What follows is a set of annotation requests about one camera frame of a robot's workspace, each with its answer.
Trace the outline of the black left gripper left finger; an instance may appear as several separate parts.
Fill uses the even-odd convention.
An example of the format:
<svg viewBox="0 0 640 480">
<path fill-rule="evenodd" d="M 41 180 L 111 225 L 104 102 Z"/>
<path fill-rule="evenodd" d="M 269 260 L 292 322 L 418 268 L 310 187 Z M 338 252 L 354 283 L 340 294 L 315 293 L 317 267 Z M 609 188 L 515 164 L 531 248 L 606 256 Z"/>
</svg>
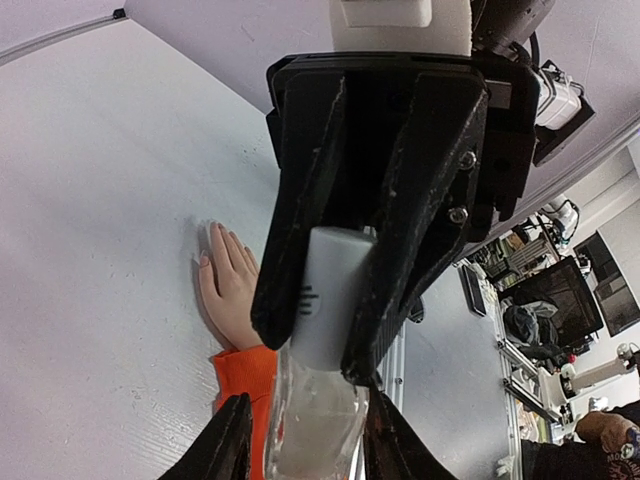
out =
<svg viewBox="0 0 640 480">
<path fill-rule="evenodd" d="M 248 393 L 229 397 L 165 480 L 249 479 L 252 409 Z"/>
</svg>

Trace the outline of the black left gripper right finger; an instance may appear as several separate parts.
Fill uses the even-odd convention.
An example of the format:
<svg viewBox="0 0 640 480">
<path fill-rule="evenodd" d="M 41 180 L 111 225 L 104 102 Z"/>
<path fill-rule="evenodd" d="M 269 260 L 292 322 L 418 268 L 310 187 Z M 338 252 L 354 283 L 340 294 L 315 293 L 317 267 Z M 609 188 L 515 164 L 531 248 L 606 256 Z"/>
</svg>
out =
<svg viewBox="0 0 640 480">
<path fill-rule="evenodd" d="M 420 440 L 390 398 L 369 390 L 363 432 L 364 468 L 373 480 L 456 480 Z"/>
</svg>

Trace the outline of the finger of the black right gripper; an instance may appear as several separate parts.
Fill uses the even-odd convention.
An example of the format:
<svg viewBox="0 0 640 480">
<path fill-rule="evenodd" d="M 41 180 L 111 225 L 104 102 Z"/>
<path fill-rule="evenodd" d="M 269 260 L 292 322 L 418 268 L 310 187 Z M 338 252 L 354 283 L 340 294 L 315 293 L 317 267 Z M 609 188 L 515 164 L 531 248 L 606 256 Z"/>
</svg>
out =
<svg viewBox="0 0 640 480">
<path fill-rule="evenodd" d="M 344 73 L 299 73 L 267 116 L 280 177 L 251 319 L 271 350 L 293 332 L 310 232 L 341 162 L 346 103 Z"/>
<path fill-rule="evenodd" d="M 353 385 L 374 371 L 417 297 L 461 252 L 469 231 L 488 91 L 477 74 L 422 73 L 382 184 L 382 221 L 341 370 Z"/>
</svg>

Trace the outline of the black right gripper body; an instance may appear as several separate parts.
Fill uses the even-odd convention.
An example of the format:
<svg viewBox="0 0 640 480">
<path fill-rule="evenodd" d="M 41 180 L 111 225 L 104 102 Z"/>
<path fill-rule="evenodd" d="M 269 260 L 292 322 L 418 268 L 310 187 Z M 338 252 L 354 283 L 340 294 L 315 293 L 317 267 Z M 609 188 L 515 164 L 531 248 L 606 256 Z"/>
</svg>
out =
<svg viewBox="0 0 640 480">
<path fill-rule="evenodd" d="M 276 220 L 381 227 L 463 208 L 481 240 L 514 215 L 537 143 L 529 66 L 493 55 L 301 54 L 267 79 Z"/>
</svg>

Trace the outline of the mannequin hand with long nails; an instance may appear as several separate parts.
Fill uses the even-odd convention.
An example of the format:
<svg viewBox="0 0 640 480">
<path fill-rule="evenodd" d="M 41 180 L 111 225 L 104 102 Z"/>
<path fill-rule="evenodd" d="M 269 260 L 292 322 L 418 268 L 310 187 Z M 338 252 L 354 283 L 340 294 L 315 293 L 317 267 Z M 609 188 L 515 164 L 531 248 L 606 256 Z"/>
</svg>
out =
<svg viewBox="0 0 640 480">
<path fill-rule="evenodd" d="M 236 351 L 260 346 L 251 323 L 259 265 L 238 236 L 219 222 L 209 227 L 209 246 L 197 269 L 199 298 L 220 344 Z"/>
</svg>

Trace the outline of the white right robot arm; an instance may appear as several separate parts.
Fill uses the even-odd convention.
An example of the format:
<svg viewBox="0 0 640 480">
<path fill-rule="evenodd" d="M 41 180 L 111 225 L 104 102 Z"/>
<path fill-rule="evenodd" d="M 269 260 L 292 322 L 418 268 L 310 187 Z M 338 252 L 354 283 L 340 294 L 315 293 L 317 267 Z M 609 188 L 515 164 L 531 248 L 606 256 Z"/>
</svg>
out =
<svg viewBox="0 0 640 480">
<path fill-rule="evenodd" d="M 417 298 L 512 217 L 538 144 L 540 86 L 522 45 L 548 1 L 333 1 L 333 49 L 267 72 L 280 169 L 251 311 L 292 336 L 316 227 L 374 228 L 338 366 L 367 385 Z"/>
</svg>

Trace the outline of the clear nail polish bottle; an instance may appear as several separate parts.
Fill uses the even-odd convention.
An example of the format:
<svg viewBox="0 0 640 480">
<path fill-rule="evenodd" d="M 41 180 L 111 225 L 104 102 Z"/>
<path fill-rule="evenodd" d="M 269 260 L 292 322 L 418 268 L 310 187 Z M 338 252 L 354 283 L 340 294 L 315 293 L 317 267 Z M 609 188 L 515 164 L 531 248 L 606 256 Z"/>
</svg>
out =
<svg viewBox="0 0 640 480">
<path fill-rule="evenodd" d="M 284 347 L 264 444 L 266 479 L 347 479 L 369 409 L 369 389 L 308 368 Z"/>
</svg>

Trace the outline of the white nail polish cap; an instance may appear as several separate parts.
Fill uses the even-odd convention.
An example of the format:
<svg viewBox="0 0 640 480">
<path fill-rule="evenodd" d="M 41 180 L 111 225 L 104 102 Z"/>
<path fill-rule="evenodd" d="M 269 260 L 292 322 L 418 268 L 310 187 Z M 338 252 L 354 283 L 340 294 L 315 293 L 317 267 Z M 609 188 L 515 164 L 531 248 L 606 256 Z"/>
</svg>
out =
<svg viewBox="0 0 640 480">
<path fill-rule="evenodd" d="M 340 369 L 375 244 L 373 236 L 354 230 L 311 230 L 290 339 L 291 354 L 303 366 Z"/>
</svg>

